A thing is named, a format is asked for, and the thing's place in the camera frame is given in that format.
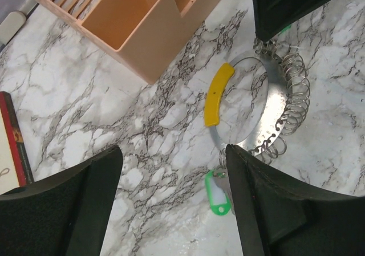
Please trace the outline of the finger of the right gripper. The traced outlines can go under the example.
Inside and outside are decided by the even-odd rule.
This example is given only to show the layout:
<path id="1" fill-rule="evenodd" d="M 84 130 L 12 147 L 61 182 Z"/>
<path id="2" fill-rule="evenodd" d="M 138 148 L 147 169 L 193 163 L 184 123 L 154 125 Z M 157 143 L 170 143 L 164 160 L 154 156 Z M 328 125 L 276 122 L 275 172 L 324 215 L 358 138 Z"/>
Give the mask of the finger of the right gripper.
<path id="1" fill-rule="evenodd" d="M 269 41 L 284 28 L 330 0 L 253 0 L 255 34 Z"/>

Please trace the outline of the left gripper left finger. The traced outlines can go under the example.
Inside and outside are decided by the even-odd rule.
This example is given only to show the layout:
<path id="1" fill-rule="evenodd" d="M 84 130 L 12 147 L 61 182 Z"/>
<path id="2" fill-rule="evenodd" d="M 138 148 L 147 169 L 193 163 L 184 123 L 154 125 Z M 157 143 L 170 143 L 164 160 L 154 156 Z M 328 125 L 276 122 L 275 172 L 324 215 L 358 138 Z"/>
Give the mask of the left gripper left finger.
<path id="1" fill-rule="evenodd" d="M 113 145 L 1 195 L 1 255 L 100 255 L 122 166 Z"/>

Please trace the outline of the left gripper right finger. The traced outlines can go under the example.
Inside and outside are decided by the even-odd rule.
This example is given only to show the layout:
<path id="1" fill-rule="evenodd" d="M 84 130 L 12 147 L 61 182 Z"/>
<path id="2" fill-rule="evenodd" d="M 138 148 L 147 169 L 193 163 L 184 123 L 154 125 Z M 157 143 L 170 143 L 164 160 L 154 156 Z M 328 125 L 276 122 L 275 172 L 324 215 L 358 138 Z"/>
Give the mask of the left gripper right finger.
<path id="1" fill-rule="evenodd" d="M 363 255 L 364 198 L 273 168 L 237 145 L 226 166 L 244 255 Z"/>

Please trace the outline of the green tag key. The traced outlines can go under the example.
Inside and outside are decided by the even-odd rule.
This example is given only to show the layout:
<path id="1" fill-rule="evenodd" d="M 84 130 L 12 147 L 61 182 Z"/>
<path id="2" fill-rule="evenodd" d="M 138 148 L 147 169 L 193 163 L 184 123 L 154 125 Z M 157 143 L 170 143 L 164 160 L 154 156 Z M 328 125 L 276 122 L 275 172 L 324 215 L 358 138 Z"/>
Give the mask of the green tag key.
<path id="1" fill-rule="evenodd" d="M 288 26 L 286 26 L 284 29 L 282 29 L 281 31 L 280 31 L 280 34 L 283 34 L 284 32 L 286 32 L 287 30 L 289 30 L 291 28 L 291 25 L 288 25 Z"/>
<path id="2" fill-rule="evenodd" d="M 229 212 L 235 215 L 232 191 L 226 169 L 210 170 L 205 176 L 205 187 L 211 211 L 218 216 Z"/>

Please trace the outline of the metal keyring with yellow grip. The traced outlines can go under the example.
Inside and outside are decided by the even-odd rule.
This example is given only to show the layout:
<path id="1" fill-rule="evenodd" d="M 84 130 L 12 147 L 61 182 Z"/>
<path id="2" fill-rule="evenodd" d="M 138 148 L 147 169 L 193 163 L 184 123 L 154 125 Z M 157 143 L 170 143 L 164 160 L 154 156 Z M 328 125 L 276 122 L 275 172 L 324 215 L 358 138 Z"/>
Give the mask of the metal keyring with yellow grip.
<path id="1" fill-rule="evenodd" d="M 303 124 L 310 107 L 310 81 L 303 57 L 287 42 L 254 40 L 253 49 L 238 54 L 216 72 L 205 100 L 204 122 L 219 151 L 219 162 L 226 166 L 227 144 L 220 138 L 220 104 L 235 67 L 254 59 L 265 69 L 268 91 L 265 107 L 256 126 L 238 146 L 266 164 L 287 151 L 285 136 Z"/>

